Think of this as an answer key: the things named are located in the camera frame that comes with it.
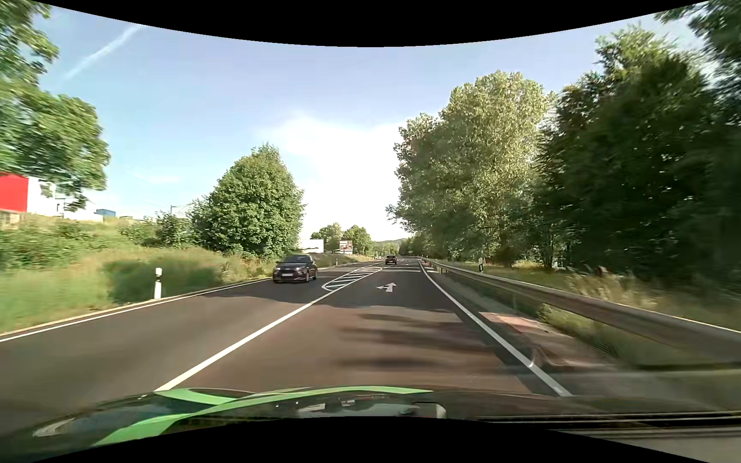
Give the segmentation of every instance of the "car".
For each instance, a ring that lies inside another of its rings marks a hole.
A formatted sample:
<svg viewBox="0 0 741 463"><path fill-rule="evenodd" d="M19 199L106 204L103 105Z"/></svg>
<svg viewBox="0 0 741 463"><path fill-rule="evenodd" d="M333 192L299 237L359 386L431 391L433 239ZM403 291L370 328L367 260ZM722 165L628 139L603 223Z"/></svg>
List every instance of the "car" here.
<svg viewBox="0 0 741 463"><path fill-rule="evenodd" d="M286 256L277 261L276 268L273 268L274 283L302 281L307 283L311 279L316 279L318 275L319 267L316 266L314 258L308 254Z"/></svg>

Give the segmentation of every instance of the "white arrow road marking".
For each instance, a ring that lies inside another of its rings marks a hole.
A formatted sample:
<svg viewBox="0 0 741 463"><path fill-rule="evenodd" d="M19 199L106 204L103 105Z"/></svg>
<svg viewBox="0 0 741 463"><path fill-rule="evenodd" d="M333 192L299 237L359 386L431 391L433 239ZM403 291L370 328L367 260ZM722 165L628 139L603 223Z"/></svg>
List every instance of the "white arrow road marking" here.
<svg viewBox="0 0 741 463"><path fill-rule="evenodd" d="M393 292L394 291L394 286L396 286L396 283L388 283L388 284L383 284L382 286L377 286L376 288L377 289L384 289L385 292Z"/></svg>

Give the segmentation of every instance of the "billboard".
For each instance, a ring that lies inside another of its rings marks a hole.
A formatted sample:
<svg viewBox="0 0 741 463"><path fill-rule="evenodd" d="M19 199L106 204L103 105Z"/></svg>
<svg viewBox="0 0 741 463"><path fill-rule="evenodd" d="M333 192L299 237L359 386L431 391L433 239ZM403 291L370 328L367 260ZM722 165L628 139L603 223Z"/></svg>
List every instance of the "billboard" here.
<svg viewBox="0 0 741 463"><path fill-rule="evenodd" d="M304 253L324 252L324 240L299 240L299 249Z"/></svg>
<svg viewBox="0 0 741 463"><path fill-rule="evenodd" d="M339 241L339 252L342 254L353 254L353 241Z"/></svg>

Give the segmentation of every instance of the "hatched road marking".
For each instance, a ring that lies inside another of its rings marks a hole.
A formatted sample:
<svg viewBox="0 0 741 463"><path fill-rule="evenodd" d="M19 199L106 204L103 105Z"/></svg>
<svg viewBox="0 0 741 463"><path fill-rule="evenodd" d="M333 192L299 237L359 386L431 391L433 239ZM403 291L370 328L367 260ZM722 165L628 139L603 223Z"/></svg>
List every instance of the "hatched road marking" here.
<svg viewBox="0 0 741 463"><path fill-rule="evenodd" d="M336 291L337 289L347 286L357 280L364 279L368 275L379 272L382 268L375 265L366 265L365 267L357 268L350 273L342 275L341 277L334 279L333 281L324 283L322 289L325 291Z"/></svg>

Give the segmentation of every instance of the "sky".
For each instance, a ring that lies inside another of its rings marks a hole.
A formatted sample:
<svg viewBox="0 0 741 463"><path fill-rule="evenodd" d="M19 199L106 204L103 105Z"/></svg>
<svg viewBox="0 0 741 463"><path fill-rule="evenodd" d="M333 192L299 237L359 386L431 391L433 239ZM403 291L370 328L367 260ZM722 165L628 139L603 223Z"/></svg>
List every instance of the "sky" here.
<svg viewBox="0 0 741 463"><path fill-rule="evenodd" d="M398 198L398 127L435 114L454 87L501 70L559 91L594 69L594 41L639 22L699 41L682 23L641 16L539 36L459 45L348 48L203 36L54 8L60 48L42 88L96 107L111 161L96 207L142 217L210 193L240 157L277 146L304 190L301 238L339 222L374 240L407 236Z"/></svg>

